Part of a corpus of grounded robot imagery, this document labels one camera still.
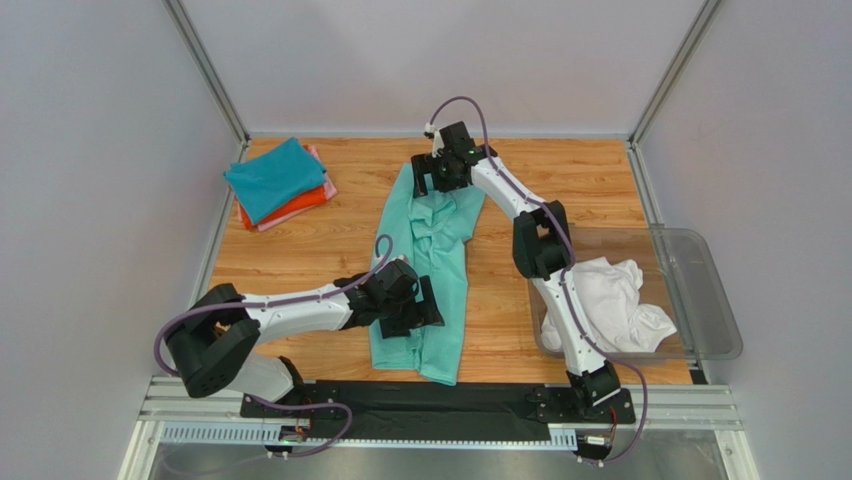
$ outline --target white wall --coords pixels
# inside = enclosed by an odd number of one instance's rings
[[[253,132],[626,134],[702,0],[185,0]],[[473,122],[468,107],[445,121]]]
[[[711,376],[764,479],[852,469],[850,25],[846,0],[727,2],[643,146],[722,275],[745,350]]]
[[[0,4],[0,477],[115,478],[236,155],[161,2]]]

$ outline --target crumpled white cloth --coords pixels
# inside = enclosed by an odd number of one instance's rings
[[[633,260],[610,265],[600,257],[577,263],[572,270],[577,296],[604,351],[654,352],[664,338],[677,332],[662,308],[639,304],[642,270]],[[562,351],[550,315],[542,323],[541,339],[548,350]]]

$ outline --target teal fabric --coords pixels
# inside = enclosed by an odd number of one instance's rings
[[[234,163],[225,179],[252,224],[297,196],[325,183],[325,166],[290,138],[271,152],[246,163]]]
[[[407,256],[418,275],[431,277],[445,325],[414,329],[410,337],[383,339],[374,323],[370,326],[373,368],[417,370],[429,380],[455,385],[467,308],[464,242],[473,236],[485,193],[471,186],[415,199],[413,192],[414,177],[406,164],[385,203],[377,235],[390,235],[393,256]]]

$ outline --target wooden table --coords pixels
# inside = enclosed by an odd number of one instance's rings
[[[283,140],[255,139],[248,158]],[[211,285],[231,282],[240,292],[274,294],[308,290],[366,271],[382,208],[400,168],[412,155],[430,149],[423,138],[301,140],[316,145],[339,195],[262,233],[247,231],[232,211]],[[628,235],[638,240],[621,241],[614,248],[606,231],[583,228],[646,226],[621,141],[495,139],[493,146],[532,191],[562,202],[568,221],[579,227],[572,229],[572,238],[580,260],[601,254],[641,260],[646,272],[643,300],[647,291],[667,308],[647,238]],[[511,246],[511,222],[486,199],[467,244],[470,291],[459,381],[565,383],[564,362],[543,355],[535,344],[526,280],[515,269]],[[680,348],[676,336],[663,348]],[[414,371],[374,370],[366,329],[306,333],[261,345],[257,352],[289,357],[304,378],[423,380]],[[682,360],[642,371],[650,383],[692,383]],[[619,375],[622,383],[638,383],[629,370],[619,367]]]

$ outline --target clear plastic bin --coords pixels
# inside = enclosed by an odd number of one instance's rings
[[[665,339],[654,353],[617,353],[630,359],[732,359],[743,344],[719,272],[707,242],[686,229],[572,228],[577,261],[607,257],[611,264],[633,259],[644,273],[640,303],[662,307],[678,333]],[[539,349],[554,358],[562,352],[544,347],[541,324],[547,313],[538,291],[529,283],[533,330]]]

